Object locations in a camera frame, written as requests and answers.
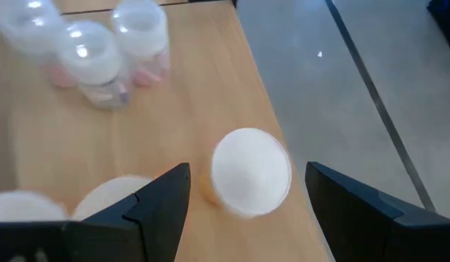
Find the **wooden table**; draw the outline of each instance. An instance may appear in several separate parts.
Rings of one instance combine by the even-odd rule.
[[[54,0],[63,13],[88,12],[113,9],[121,0]],[[188,0],[155,0],[158,4],[187,3]]]
[[[121,111],[98,110],[77,90],[49,87],[0,42],[0,183],[40,191],[71,211],[111,178],[156,176],[190,162],[190,209],[177,261],[325,261],[298,174],[282,206],[252,220],[209,205],[199,193],[196,178],[209,172],[215,145],[230,131],[257,127],[284,139],[233,5],[165,10],[171,76],[162,86],[136,89]],[[68,18],[109,24],[109,17]]]

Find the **pink label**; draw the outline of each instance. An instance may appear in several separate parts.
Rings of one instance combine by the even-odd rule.
[[[47,63],[41,67],[50,84],[56,87],[68,88],[76,85],[74,79],[66,73],[59,63]]]
[[[120,90],[120,93],[128,92],[128,89],[125,87],[123,82],[116,82],[118,84],[118,89]]]
[[[158,67],[159,72],[154,73],[149,70],[149,67]],[[153,62],[139,64],[132,74],[132,78],[135,84],[148,87],[152,84],[160,82],[169,71],[169,55],[167,52],[162,52],[154,58]]]

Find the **floor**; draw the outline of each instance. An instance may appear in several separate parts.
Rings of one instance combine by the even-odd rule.
[[[450,49],[428,0],[333,2],[409,161],[326,0],[241,0],[242,26],[299,173],[317,161],[450,218]]]

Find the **white bottle cap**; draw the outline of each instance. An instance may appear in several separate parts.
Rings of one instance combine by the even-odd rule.
[[[163,9],[151,0],[123,1],[112,16],[123,51],[149,58],[168,46],[168,24]]]
[[[123,65],[113,34],[89,20],[70,24],[59,37],[57,51],[66,71],[84,84],[107,83]]]
[[[226,208],[251,218],[284,201],[291,186],[291,163],[273,136],[255,128],[238,129],[218,143],[211,180]]]
[[[55,36],[64,25],[50,0],[0,0],[0,32],[25,55],[53,54]]]

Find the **plastic bottle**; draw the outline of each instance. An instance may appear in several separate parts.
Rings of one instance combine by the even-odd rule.
[[[165,78],[170,57],[163,9],[151,0],[126,0],[113,11],[112,23],[135,84],[151,86]]]
[[[129,102],[131,78],[106,27],[89,20],[71,23],[59,37],[57,51],[66,71],[94,105],[113,109]]]
[[[55,36],[65,27],[50,0],[0,0],[0,32],[28,59],[31,59],[57,87],[75,85],[55,54]]]

